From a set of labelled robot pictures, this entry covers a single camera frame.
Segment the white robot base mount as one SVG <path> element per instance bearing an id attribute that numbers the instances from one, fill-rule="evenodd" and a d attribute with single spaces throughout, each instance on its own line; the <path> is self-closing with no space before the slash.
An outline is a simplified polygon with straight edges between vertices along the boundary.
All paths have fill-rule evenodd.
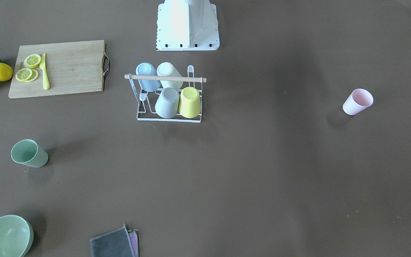
<path id="1" fill-rule="evenodd" d="M 220 47 L 217 7 L 208 0 L 158 5 L 156 50 L 213 51 Z"/>

